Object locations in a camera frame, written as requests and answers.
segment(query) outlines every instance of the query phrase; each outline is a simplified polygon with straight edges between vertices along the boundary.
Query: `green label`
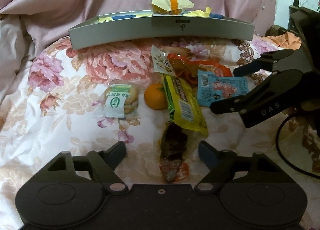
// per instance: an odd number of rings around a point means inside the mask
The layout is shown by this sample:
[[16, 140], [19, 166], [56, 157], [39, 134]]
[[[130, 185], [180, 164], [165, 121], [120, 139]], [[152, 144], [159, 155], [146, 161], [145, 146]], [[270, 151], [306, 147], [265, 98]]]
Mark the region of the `green label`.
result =
[[128, 93], [130, 91], [131, 85], [114, 84], [111, 85], [113, 92]]
[[119, 104], [120, 104], [120, 98], [113, 98], [110, 101], [110, 106], [112, 108], [117, 108], [119, 106]]

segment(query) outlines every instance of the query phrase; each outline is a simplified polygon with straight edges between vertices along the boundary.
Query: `torn snack bag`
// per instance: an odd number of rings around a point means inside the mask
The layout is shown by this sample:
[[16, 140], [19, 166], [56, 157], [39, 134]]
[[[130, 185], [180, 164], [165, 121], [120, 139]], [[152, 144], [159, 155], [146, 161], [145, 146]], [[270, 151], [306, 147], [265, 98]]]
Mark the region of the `torn snack bag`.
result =
[[187, 8], [195, 5], [190, 0], [152, 0], [154, 14], [180, 15]]
[[161, 139], [160, 171], [167, 182], [175, 182], [187, 149], [188, 136], [175, 123], [169, 123]]
[[232, 72], [229, 68], [212, 60], [190, 61], [182, 55], [173, 53], [167, 54], [167, 59], [176, 76], [184, 78], [194, 86], [198, 85], [198, 70], [210, 71], [218, 77], [232, 77]]
[[138, 85], [113, 80], [100, 97], [101, 116], [107, 118], [138, 117], [139, 91]]
[[155, 72], [176, 76], [170, 62], [167, 58], [168, 54], [160, 51], [156, 46], [151, 47], [151, 57]]
[[182, 78], [166, 75], [164, 90], [170, 120], [176, 125], [208, 136], [208, 128], [191, 86]]
[[209, 107], [212, 102], [246, 95], [248, 92], [248, 81], [245, 77], [221, 78], [212, 72], [198, 71], [197, 100], [201, 106]]

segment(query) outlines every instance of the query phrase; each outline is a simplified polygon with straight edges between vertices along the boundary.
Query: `blue snack package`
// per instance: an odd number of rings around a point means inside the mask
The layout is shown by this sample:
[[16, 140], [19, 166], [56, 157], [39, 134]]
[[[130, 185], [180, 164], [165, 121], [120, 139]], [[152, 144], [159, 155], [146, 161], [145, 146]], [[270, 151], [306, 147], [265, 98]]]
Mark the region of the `blue snack package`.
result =
[[198, 70], [197, 101], [201, 106], [209, 107], [212, 102], [248, 92], [245, 77], [218, 77], [210, 71]]

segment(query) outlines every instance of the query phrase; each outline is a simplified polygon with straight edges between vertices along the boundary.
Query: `yellow snack package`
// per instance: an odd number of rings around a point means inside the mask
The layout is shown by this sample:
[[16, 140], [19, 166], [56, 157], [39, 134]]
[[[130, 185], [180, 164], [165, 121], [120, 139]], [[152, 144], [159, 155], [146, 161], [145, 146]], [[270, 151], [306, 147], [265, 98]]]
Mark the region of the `yellow snack package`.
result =
[[205, 12], [202, 10], [196, 10], [190, 13], [185, 13], [183, 14], [183, 16], [201, 16], [201, 17], [210, 17], [210, 13], [211, 13], [212, 9], [210, 7], [207, 6], [207, 8], [205, 9]]
[[190, 0], [152, 0], [153, 13], [179, 15], [195, 5]]
[[165, 75], [164, 90], [170, 120], [176, 125], [208, 136], [208, 128], [191, 86], [182, 78]]

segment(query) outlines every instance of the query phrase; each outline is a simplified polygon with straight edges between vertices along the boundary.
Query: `silver tray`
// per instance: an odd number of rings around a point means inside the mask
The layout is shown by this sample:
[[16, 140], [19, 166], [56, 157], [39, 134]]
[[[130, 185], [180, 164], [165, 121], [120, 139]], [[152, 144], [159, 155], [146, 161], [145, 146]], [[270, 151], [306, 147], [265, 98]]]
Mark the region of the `silver tray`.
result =
[[74, 49], [140, 38], [199, 36], [252, 40], [254, 25], [222, 15], [207, 17], [135, 11], [99, 15], [69, 30]]

